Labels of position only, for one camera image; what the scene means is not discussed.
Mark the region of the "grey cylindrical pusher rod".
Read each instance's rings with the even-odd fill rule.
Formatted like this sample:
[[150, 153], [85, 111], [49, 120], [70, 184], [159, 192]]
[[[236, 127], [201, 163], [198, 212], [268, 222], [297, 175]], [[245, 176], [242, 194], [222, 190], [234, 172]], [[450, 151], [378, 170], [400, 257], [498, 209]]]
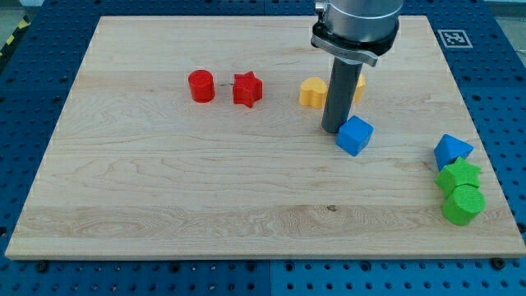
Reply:
[[361, 70], [360, 62], [334, 58], [321, 121], [326, 132], [337, 133], [347, 122]]

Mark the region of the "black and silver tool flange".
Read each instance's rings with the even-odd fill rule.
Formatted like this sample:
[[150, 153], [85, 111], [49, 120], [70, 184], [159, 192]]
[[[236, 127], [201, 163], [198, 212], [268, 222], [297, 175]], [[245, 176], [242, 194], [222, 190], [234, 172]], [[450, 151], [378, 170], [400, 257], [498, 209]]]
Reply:
[[333, 34], [325, 24], [318, 21], [312, 27], [311, 45], [337, 58], [366, 63], [374, 67], [379, 57], [392, 48], [398, 30], [399, 21], [396, 21], [394, 29], [387, 36], [376, 41], [360, 42]]

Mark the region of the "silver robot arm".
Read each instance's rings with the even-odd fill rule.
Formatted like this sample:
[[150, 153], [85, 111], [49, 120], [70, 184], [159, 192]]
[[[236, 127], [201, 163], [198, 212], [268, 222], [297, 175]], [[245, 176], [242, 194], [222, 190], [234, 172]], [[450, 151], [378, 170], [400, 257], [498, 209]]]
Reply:
[[393, 46], [403, 0], [325, 0], [315, 4], [311, 45], [334, 57], [322, 128], [336, 133], [348, 120], [362, 66], [374, 67]]

